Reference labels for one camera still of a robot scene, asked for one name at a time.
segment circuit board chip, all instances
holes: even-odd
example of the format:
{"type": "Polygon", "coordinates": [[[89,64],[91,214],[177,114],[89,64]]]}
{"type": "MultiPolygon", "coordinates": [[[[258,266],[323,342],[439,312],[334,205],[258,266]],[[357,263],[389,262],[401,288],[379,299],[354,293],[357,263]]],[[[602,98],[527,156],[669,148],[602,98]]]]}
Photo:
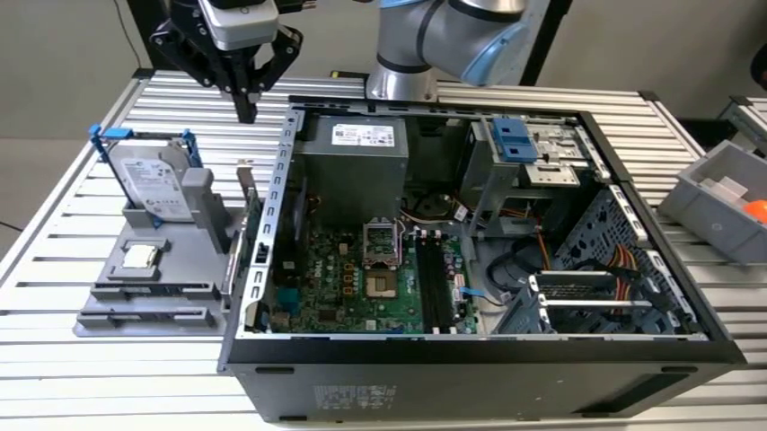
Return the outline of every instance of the circuit board chip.
{"type": "Polygon", "coordinates": [[[365,293],[369,298],[397,298],[397,273],[374,269],[365,274],[365,293]]]}
{"type": "Polygon", "coordinates": [[[321,310],[318,313],[318,319],[323,322],[337,321],[337,310],[321,310]]]}

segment cable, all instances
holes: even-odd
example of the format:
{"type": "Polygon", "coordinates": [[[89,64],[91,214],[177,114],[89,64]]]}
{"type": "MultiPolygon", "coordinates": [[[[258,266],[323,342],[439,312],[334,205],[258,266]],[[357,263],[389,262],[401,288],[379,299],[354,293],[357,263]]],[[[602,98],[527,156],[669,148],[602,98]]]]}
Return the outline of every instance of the cable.
{"type": "Polygon", "coordinates": [[[25,232],[25,229],[13,225],[11,223],[6,223],[6,222],[0,221],[0,225],[7,227],[9,229],[14,229],[17,232],[25,232]]]}
{"type": "Polygon", "coordinates": [[[134,46],[134,41],[131,40],[131,37],[129,36],[129,30],[125,27],[123,12],[121,11],[121,5],[118,4],[118,0],[113,0],[113,3],[115,3],[115,9],[118,9],[118,18],[121,19],[121,27],[123,27],[125,39],[129,41],[129,45],[131,46],[131,50],[134,51],[134,57],[137,57],[138,68],[141,69],[142,68],[142,60],[139,59],[139,53],[137,52],[137,47],[134,46]]]}
{"type": "Polygon", "coordinates": [[[477,298],[485,299],[490,304],[495,305],[497,307],[503,307],[503,304],[502,304],[502,303],[497,303],[497,302],[493,301],[486,295],[483,295],[483,296],[477,296],[477,298]]]}
{"type": "Polygon", "coordinates": [[[522,240],[515,241],[513,244],[513,249],[509,250],[507,252],[505,252],[503,254],[501,254],[499,256],[497,256],[497,258],[490,262],[489,266],[485,268],[486,278],[487,278],[490,284],[497,289],[499,289],[505,292],[511,292],[513,294],[518,293],[522,289],[521,286],[503,285],[495,280],[495,276],[493,275],[493,270],[503,262],[506,262],[506,260],[511,260],[514,262],[514,264],[517,264],[519,269],[522,269],[529,274],[535,274],[541,271],[542,268],[537,267],[530,262],[522,260],[519,258],[519,256],[517,256],[517,253],[519,253],[519,251],[522,251],[525,248],[527,248],[530,245],[534,245],[535,243],[537,243],[537,238],[534,238],[533,236],[523,238],[522,240]]]}
{"type": "Polygon", "coordinates": [[[451,218],[431,218],[422,215],[413,215],[405,208],[399,208],[399,213],[406,216],[410,220],[419,224],[438,224],[451,222],[451,218]]]}
{"type": "Polygon", "coordinates": [[[497,303],[495,301],[493,301],[493,300],[489,298],[489,295],[487,295],[483,291],[481,291],[481,290],[478,290],[478,289],[470,289],[469,287],[462,287],[462,288],[461,288],[461,293],[462,293],[462,294],[466,294],[466,295],[470,295],[470,296],[473,296],[473,297],[485,299],[489,303],[491,303],[491,304],[495,305],[497,307],[503,307],[503,304],[502,304],[502,303],[497,303]]]}
{"type": "Polygon", "coordinates": [[[399,247],[398,247],[398,251],[399,251],[399,264],[403,264],[403,237],[406,236],[406,224],[402,222],[402,220],[398,218],[397,219],[397,224],[402,227],[402,231],[399,232],[399,247]]]}
{"type": "Polygon", "coordinates": [[[538,246],[541,247],[541,253],[543,254],[543,269],[549,271],[551,269],[551,262],[549,261],[549,251],[547,246],[543,243],[543,236],[541,235],[541,231],[537,232],[538,237],[538,246]]]}

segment hard drive label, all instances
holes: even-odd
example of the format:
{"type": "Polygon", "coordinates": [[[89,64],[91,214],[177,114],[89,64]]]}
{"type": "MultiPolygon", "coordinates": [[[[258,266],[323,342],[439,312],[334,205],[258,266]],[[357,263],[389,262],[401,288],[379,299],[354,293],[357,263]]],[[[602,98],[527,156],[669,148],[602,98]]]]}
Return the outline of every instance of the hard drive label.
{"type": "Polygon", "coordinates": [[[170,222],[193,220],[173,166],[158,159],[126,158],[121,162],[147,211],[170,222]]]}

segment metal slatted table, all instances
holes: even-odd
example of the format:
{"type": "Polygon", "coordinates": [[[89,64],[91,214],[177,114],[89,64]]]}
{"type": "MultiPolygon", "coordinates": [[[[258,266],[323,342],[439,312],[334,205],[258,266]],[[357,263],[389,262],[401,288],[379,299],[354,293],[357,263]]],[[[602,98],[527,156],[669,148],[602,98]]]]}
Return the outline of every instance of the metal slatted table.
{"type": "MultiPolygon", "coordinates": [[[[283,79],[259,102],[254,125],[231,103],[179,73],[135,78],[103,125],[198,134],[217,174],[215,191],[242,206],[239,159],[255,161],[266,190],[290,94],[359,98],[355,79],[283,79]]],[[[531,87],[477,89],[441,84],[450,103],[589,110],[638,189],[657,206],[676,174],[702,150],[665,106],[637,92],[531,87]]],[[[125,220],[122,191],[86,145],[26,232],[0,263],[0,429],[267,426],[234,378],[217,375],[217,337],[79,339],[77,312],[89,297],[125,220]]],[[[664,220],[690,272],[750,361],[704,387],[633,419],[543,422],[321,424],[327,429],[563,429],[709,431],[767,428],[767,268],[738,267],[681,226],[664,220]]]]}

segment yellow wire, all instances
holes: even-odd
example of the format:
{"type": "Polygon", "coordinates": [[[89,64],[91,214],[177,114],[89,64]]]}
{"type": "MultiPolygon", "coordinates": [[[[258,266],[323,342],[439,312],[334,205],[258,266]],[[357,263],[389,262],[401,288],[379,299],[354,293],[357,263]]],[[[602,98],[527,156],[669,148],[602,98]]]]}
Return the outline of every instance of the yellow wire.
{"type": "Polygon", "coordinates": [[[549,251],[541,232],[538,232],[538,245],[541,246],[541,252],[543,253],[543,269],[549,271],[551,269],[551,262],[549,262],[549,251]]]}

